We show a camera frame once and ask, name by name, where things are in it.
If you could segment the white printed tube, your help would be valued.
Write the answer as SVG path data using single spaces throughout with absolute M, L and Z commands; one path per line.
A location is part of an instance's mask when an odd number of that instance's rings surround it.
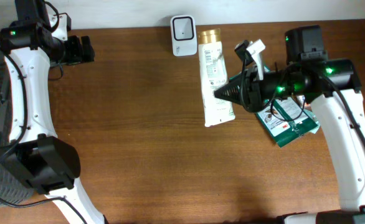
M 227 83 L 227 70 L 222 49 L 221 30 L 198 33 L 198 56 L 205 127 L 235 119 L 232 103 L 215 97 L 214 92 Z

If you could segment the green white wipes packet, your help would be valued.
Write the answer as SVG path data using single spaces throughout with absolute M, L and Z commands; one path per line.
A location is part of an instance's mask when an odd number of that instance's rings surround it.
M 316 116 L 292 98 L 275 100 L 255 113 L 260 123 L 279 147 L 283 147 L 306 133 L 315 134 L 320 124 Z

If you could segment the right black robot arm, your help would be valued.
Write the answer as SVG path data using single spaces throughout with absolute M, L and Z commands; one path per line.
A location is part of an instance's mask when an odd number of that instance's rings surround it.
M 365 223 L 365 115 L 354 64 L 329 59 L 318 25 L 286 31 L 285 44 L 287 67 L 271 72 L 259 59 L 262 41 L 237 44 L 242 71 L 214 95 L 250 113 L 302 95 L 320 122 L 338 181 L 339 209 L 285 214 L 275 223 Z

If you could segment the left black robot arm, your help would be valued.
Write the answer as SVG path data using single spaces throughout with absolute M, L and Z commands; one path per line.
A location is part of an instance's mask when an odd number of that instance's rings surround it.
M 49 103 L 49 70 L 92 62 L 88 36 L 69 35 L 71 19 L 47 1 L 15 2 L 17 20 L 0 32 L 11 81 L 10 143 L 0 164 L 24 187 L 53 202 L 70 223 L 106 223 L 80 180 L 77 150 L 60 140 Z

